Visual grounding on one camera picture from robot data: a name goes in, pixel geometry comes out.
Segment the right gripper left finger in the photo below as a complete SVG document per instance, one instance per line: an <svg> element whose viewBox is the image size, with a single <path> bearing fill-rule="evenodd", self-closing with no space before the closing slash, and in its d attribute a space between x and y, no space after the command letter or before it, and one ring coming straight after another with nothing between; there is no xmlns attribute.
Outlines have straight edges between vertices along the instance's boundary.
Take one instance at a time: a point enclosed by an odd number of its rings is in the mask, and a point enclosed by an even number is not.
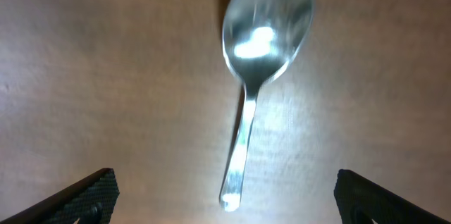
<svg viewBox="0 0 451 224"><path fill-rule="evenodd" d="M118 196L114 170L102 168L2 223L109 224Z"/></svg>

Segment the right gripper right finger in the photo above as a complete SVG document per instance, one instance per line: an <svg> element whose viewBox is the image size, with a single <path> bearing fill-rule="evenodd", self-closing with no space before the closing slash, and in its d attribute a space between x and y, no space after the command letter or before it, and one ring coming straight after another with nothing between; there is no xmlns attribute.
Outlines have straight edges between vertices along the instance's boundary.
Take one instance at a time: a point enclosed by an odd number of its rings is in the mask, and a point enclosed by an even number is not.
<svg viewBox="0 0 451 224"><path fill-rule="evenodd" d="M342 224L450 224L351 170L338 171L333 193Z"/></svg>

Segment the large silver spoon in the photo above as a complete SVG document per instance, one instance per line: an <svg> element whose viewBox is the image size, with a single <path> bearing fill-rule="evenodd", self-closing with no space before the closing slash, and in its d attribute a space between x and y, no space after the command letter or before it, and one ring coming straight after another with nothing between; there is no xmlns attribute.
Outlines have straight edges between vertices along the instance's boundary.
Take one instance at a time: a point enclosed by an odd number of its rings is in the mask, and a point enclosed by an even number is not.
<svg viewBox="0 0 451 224"><path fill-rule="evenodd" d="M294 61L313 14L314 0L230 0L228 4L222 26L223 56L245 96L219 194L224 211L240 207L259 90Z"/></svg>

